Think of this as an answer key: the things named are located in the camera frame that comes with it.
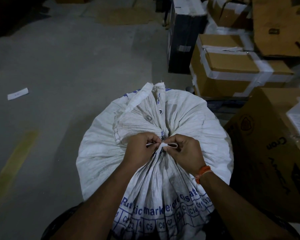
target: metal eyelet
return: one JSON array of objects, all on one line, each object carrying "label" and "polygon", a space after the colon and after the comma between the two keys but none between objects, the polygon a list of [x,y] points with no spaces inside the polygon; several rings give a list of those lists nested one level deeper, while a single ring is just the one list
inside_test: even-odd
[{"label": "metal eyelet", "polygon": [[146,119],[147,121],[152,121],[152,117],[151,117],[150,115],[147,115],[147,116],[145,117],[145,119]]}]

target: person's left hand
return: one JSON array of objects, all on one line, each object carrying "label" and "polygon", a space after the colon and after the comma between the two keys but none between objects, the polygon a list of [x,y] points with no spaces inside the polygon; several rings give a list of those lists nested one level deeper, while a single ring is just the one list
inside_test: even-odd
[{"label": "person's left hand", "polygon": [[152,154],[160,146],[160,138],[151,132],[138,133],[128,139],[126,153],[122,163],[138,170],[145,165],[151,158]]}]

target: yellow floor marking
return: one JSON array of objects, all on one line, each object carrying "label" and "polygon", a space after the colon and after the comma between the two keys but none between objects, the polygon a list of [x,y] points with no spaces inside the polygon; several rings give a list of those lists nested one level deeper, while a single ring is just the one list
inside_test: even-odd
[{"label": "yellow floor marking", "polygon": [[37,130],[28,131],[24,134],[21,142],[16,146],[10,158],[0,172],[0,200],[8,192],[19,169],[27,158],[31,147],[35,143],[39,132]]}]

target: person's right hand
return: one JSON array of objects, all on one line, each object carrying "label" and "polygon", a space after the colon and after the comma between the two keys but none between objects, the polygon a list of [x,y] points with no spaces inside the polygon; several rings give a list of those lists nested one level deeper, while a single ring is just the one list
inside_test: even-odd
[{"label": "person's right hand", "polygon": [[167,144],[172,142],[178,144],[177,149],[169,146],[165,146],[163,149],[169,153],[187,173],[191,173],[193,176],[198,175],[200,168],[206,166],[199,141],[192,137],[179,134],[164,140],[164,143]]}]

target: orange thread bracelet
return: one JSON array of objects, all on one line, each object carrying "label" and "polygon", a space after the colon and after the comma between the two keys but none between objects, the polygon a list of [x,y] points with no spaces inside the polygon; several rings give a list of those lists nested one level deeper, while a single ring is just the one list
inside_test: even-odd
[{"label": "orange thread bracelet", "polygon": [[201,176],[207,172],[212,172],[211,167],[210,166],[203,166],[199,169],[199,174],[195,177],[195,181],[197,182],[197,184],[200,184],[199,179],[201,178]]}]

